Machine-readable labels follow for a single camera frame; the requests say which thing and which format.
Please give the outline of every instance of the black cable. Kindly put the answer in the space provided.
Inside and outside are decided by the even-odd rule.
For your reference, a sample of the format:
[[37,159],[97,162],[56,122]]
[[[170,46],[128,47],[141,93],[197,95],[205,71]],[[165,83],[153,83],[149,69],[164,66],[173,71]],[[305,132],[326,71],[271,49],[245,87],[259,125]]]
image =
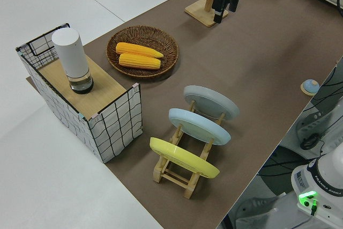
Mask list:
[[309,219],[307,219],[307,220],[306,220],[306,221],[304,221],[304,222],[301,222],[300,224],[298,224],[298,225],[296,225],[296,226],[292,227],[291,229],[296,229],[296,228],[298,228],[299,226],[301,226],[301,225],[303,225],[303,224],[305,224],[305,223],[309,222],[309,221],[312,219],[312,217],[313,217],[313,216],[310,216],[310,218],[309,218]]
[[[343,88],[343,86],[340,87],[340,88],[338,88],[338,89],[335,90],[334,92],[332,92],[332,93],[331,93],[330,95],[328,95],[326,98],[333,96],[334,93],[338,92],[338,91],[339,91],[340,89],[342,89],[342,88]],[[321,102],[323,102],[325,99],[322,99],[321,101],[317,102],[317,103],[316,103],[315,105],[313,105],[312,107],[309,107],[309,108],[305,109],[303,112],[308,111],[308,110],[310,110],[310,109],[316,107],[316,106],[319,105]]]
[[279,166],[283,167],[283,168],[286,168],[288,170],[293,170],[293,168],[290,168],[290,167],[287,167],[287,166],[284,166],[284,165],[281,165],[280,163],[278,163],[276,160],[272,159],[272,158],[269,158],[270,160],[274,161],[275,164],[278,164]]
[[265,177],[274,177],[274,176],[286,175],[286,174],[292,174],[292,172],[281,173],[281,174],[256,174],[256,175],[258,175],[258,176],[265,176]]
[[341,8],[341,4],[340,4],[340,0],[337,0],[337,9],[338,12],[341,14],[341,16],[343,17],[343,10]]
[[329,86],[339,85],[339,84],[342,84],[342,83],[343,83],[343,82],[333,83],[333,84],[325,84],[325,85],[322,85],[322,86],[329,87]]
[[329,97],[332,97],[332,96],[335,96],[335,95],[338,95],[338,94],[343,94],[343,92],[341,91],[341,92],[337,92],[337,93],[335,93],[335,94],[330,94],[330,95],[325,96],[325,97],[322,97],[322,98],[320,98],[320,99],[315,99],[315,98],[313,98],[313,100],[319,101],[319,100],[327,99],[327,98],[329,98]]
[[280,162],[280,163],[277,163],[277,164],[264,165],[262,168],[272,167],[272,166],[279,166],[279,165],[284,165],[284,164],[304,163],[304,162],[306,162],[308,164],[312,160],[313,160],[313,158],[311,158],[311,159],[303,159],[303,160],[285,161],[285,162]]
[[331,75],[330,78],[327,80],[327,82],[324,83],[322,86],[326,86],[326,85],[331,81],[331,79],[332,79],[334,73],[336,72],[336,68],[337,68],[337,67],[334,67],[334,69],[333,69],[333,71],[332,71],[332,75]]
[[322,149],[323,149],[323,147],[324,147],[324,144],[325,144],[325,142],[324,142],[324,141],[322,141],[322,140],[320,140],[320,142],[322,142],[322,143],[323,143],[323,145],[320,147],[320,151],[319,151],[319,157],[321,157],[321,156],[322,156]]

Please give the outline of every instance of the table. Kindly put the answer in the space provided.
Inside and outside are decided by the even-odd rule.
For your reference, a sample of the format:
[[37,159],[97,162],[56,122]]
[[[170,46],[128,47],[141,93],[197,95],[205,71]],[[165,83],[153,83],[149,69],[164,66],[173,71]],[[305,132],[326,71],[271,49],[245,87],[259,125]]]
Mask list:
[[[120,74],[105,55],[110,37],[133,25],[158,27],[173,36],[180,60],[169,78],[142,80],[144,132],[107,167],[164,228],[215,228],[276,148],[310,98],[308,78],[323,82],[343,53],[343,19],[321,0],[240,0],[236,13],[205,27],[184,12],[197,0],[169,0],[85,46],[86,54],[124,87],[137,80]],[[183,88],[200,85],[233,100],[241,110],[224,122],[232,140],[214,146],[208,161],[221,173],[201,179],[191,198],[167,181],[152,180],[158,156],[149,138],[168,140],[170,108],[187,108]],[[202,148],[185,138],[180,146]]]

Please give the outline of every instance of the wire grid box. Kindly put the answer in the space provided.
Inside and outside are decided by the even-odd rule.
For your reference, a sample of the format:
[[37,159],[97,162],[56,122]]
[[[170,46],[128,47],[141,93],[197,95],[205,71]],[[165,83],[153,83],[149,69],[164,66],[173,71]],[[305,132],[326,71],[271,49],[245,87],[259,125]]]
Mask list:
[[23,44],[16,51],[39,93],[57,118],[103,163],[117,156],[143,133],[140,85],[130,89],[87,120],[52,86],[39,69],[58,58],[52,34],[64,24]]

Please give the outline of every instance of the corn cob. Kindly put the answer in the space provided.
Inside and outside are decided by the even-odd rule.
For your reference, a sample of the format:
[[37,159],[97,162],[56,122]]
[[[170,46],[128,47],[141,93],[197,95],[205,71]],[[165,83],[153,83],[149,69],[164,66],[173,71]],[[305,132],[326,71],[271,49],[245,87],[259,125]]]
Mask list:
[[161,61],[159,59],[130,53],[122,53],[119,56],[119,64],[124,67],[153,70],[160,69],[161,67]]
[[116,45],[117,54],[131,53],[136,55],[161,58],[163,54],[156,51],[155,49],[144,47],[137,44],[131,44],[126,42],[118,42]]

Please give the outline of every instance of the round woven tray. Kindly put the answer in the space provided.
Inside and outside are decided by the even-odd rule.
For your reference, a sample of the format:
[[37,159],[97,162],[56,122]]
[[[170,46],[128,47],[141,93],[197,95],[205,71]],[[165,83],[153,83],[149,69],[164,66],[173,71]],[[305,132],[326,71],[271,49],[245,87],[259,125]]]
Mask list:
[[[123,67],[119,64],[119,54],[116,46],[119,42],[138,44],[153,48],[163,54],[161,68],[158,70]],[[151,26],[132,26],[117,32],[108,41],[107,59],[118,71],[136,78],[154,78],[170,70],[178,59],[178,45],[175,40],[164,31]]]

